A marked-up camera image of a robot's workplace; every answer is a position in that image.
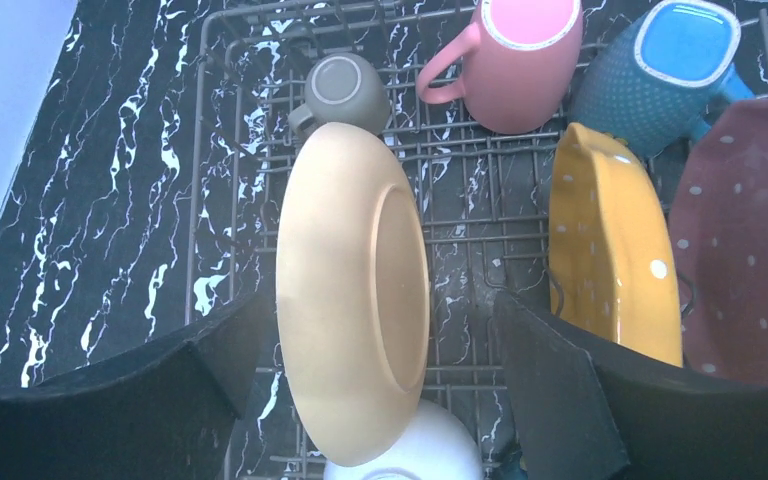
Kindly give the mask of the pink ceramic mug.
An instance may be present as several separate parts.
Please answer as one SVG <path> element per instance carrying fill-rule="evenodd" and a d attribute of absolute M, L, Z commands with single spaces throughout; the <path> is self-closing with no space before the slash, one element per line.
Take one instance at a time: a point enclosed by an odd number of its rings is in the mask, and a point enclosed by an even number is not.
<path fill-rule="evenodd" d="M 422 68 L 420 99 L 463 101 L 481 126 L 529 133 L 558 110 L 583 38 L 579 1 L 480 1 L 470 23 Z"/>

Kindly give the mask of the beige ceramic mug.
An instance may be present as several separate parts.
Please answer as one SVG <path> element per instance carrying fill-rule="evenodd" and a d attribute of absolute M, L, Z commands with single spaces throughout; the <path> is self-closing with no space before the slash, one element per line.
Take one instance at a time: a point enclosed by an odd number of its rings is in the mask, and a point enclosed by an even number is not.
<path fill-rule="evenodd" d="M 305 140 L 320 126 L 340 122 L 374 135 L 383 132 L 391 103 L 376 69 L 354 53 L 319 60 L 306 77 L 303 103 L 288 115 L 290 128 Z"/>

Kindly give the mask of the yellow plate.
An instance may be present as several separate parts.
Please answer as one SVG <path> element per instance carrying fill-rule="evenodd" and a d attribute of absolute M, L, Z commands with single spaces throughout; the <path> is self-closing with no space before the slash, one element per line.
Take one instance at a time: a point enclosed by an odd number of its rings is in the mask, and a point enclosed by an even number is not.
<path fill-rule="evenodd" d="M 599 337 L 682 366 L 665 215 L 635 155 L 603 133 L 570 124 L 555 150 L 548 220 L 552 310 Z"/>

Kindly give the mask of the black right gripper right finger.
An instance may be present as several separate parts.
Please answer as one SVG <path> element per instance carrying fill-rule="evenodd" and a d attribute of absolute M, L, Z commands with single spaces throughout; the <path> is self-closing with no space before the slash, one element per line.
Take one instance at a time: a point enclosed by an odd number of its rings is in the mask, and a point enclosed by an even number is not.
<path fill-rule="evenodd" d="M 768 479 L 768 387 L 639 354 L 501 290 L 493 320 L 533 479 Z"/>

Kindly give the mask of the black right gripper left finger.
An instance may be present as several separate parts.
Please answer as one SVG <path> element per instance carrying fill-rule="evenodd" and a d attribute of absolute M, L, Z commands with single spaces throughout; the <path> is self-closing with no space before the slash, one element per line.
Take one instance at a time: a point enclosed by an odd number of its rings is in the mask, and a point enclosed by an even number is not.
<path fill-rule="evenodd" d="M 266 298 L 30 388 L 0 387 L 0 479 L 213 479 L 245 416 Z"/>

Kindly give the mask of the blue ceramic mug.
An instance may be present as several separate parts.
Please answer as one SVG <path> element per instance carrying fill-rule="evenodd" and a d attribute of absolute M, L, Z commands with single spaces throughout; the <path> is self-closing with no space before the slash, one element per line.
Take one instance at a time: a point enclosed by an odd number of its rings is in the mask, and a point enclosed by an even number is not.
<path fill-rule="evenodd" d="M 573 95 L 569 119 L 614 137 L 638 156 L 709 130 L 712 100 L 750 99 L 733 59 L 737 17 L 708 1 L 661 1 L 596 55 Z"/>

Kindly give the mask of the white ceramic bowl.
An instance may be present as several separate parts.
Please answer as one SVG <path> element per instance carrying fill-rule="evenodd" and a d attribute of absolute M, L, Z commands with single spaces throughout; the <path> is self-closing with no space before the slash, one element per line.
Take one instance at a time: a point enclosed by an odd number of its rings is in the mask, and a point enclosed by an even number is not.
<path fill-rule="evenodd" d="M 485 468 L 464 424 L 440 405 L 422 400 L 401 437 L 377 458 L 355 467 L 328 461 L 325 480 L 481 480 Z"/>

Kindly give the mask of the pink polka dot plate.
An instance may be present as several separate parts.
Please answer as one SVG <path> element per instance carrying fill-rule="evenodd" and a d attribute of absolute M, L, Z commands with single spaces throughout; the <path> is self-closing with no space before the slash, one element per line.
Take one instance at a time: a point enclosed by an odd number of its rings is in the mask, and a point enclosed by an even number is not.
<path fill-rule="evenodd" d="M 668 228 L 689 365 L 768 385 L 768 98 L 730 105 L 692 148 Z"/>

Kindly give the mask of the metal wire dish rack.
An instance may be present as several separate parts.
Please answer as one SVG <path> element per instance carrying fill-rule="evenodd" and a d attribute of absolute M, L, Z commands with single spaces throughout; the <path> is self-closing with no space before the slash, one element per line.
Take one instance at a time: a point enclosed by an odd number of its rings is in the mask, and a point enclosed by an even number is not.
<path fill-rule="evenodd" d="M 385 83 L 392 113 L 381 138 L 414 189 L 426 240 L 432 313 L 423 398 L 465 424 L 485 478 L 496 477 L 517 447 L 492 303 L 506 288 L 549 304 L 548 189 L 570 96 L 544 126 L 513 136 L 481 128 L 460 101 L 419 100 L 419 70 L 477 1 L 228 2 L 196 36 L 186 323 L 250 292 L 274 302 L 279 214 L 301 146 L 288 115 L 317 60 L 359 54 Z M 768 96 L 768 1 L 713 2 L 739 18 L 734 62 Z M 235 426 L 218 479 L 319 479 L 325 458 L 291 400 L 274 313 L 263 322 L 254 413 Z"/>

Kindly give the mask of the beige round plate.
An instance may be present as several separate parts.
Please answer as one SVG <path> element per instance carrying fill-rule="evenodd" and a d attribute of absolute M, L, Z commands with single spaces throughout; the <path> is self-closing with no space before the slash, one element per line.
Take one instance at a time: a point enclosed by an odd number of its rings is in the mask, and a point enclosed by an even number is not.
<path fill-rule="evenodd" d="M 430 333 L 413 187 L 376 136 L 333 122 L 301 147 L 280 212 L 275 291 L 285 376 L 308 436 L 334 464 L 373 460 L 418 408 Z"/>

